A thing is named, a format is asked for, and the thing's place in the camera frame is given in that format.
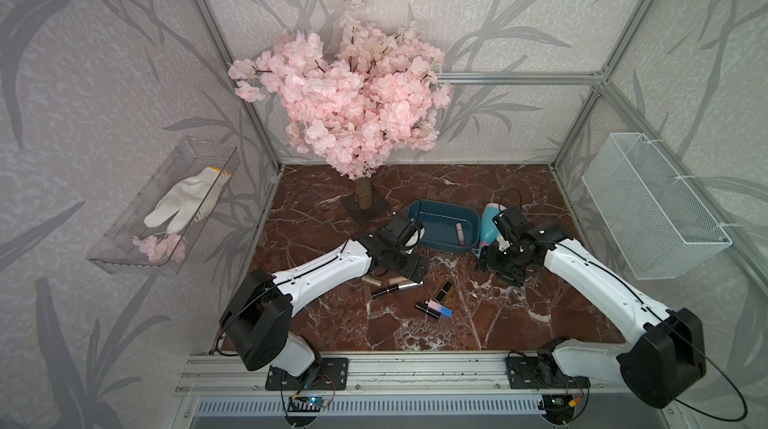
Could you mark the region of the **teal plastic storage box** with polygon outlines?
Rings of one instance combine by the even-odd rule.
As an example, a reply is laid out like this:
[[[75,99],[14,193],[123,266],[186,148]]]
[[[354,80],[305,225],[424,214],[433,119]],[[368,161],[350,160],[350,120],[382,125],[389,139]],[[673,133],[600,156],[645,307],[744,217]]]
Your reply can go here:
[[[419,199],[406,211],[407,217],[423,225],[424,234],[418,245],[427,249],[466,254],[478,245],[480,216],[471,208],[444,202]],[[463,225],[466,246],[460,247],[456,223]]]

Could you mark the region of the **black gold square lipstick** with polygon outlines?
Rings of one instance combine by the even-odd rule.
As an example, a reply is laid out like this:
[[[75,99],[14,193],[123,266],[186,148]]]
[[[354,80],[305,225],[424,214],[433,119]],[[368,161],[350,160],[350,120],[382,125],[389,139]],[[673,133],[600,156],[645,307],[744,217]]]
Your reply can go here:
[[[451,280],[446,280],[445,283],[441,286],[439,291],[434,296],[433,300],[438,304],[442,304],[445,301],[445,299],[448,297],[453,287],[454,287],[453,282]]]

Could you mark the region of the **pink blue gradient lipstick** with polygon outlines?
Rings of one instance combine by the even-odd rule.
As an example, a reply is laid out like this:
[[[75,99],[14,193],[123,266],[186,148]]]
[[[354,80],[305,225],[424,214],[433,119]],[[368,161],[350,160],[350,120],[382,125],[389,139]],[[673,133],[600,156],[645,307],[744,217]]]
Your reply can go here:
[[[446,317],[446,318],[452,317],[453,311],[443,306],[440,302],[436,300],[430,300],[427,303],[427,307],[429,309],[429,312],[431,314],[436,315],[437,317]]]

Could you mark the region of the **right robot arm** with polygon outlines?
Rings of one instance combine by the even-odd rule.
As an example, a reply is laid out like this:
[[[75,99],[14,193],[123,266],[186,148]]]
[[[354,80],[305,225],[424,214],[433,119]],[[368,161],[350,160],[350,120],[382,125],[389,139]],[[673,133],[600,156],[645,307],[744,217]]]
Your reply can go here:
[[[701,320],[687,309],[673,311],[604,266],[556,223],[535,226],[516,207],[485,206],[479,267],[513,285],[540,266],[565,280],[621,333],[620,343],[556,338],[535,357],[517,356],[511,370],[532,372],[540,385],[564,386],[579,378],[629,389],[643,403],[662,409],[706,374]]]

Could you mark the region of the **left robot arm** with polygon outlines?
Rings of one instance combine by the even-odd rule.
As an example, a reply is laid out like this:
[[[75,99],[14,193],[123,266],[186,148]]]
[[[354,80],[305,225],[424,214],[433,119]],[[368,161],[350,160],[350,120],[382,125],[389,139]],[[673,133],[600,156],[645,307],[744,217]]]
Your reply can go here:
[[[303,265],[247,274],[220,317],[221,333],[249,371],[280,369],[306,385],[321,376],[323,359],[290,332],[300,311],[337,286],[384,268],[420,283],[428,262],[414,252],[426,230],[395,213],[373,232],[358,232],[339,247]]]

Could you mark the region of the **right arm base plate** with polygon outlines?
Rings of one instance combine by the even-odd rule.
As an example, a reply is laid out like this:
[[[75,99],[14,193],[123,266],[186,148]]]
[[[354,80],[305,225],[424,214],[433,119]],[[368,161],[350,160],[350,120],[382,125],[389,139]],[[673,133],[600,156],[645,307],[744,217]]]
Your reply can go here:
[[[591,387],[586,377],[565,375],[547,352],[533,355],[510,351],[505,358],[505,367],[511,389],[575,390],[580,394]]]

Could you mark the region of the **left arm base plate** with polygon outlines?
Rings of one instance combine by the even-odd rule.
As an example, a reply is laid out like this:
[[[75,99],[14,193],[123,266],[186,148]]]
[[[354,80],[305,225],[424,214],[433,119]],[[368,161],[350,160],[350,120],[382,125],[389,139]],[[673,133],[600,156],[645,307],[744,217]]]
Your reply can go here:
[[[344,390],[349,375],[349,359],[340,357],[323,358],[313,363],[299,376],[292,376],[283,369],[269,368],[265,389],[287,392],[289,390]]]

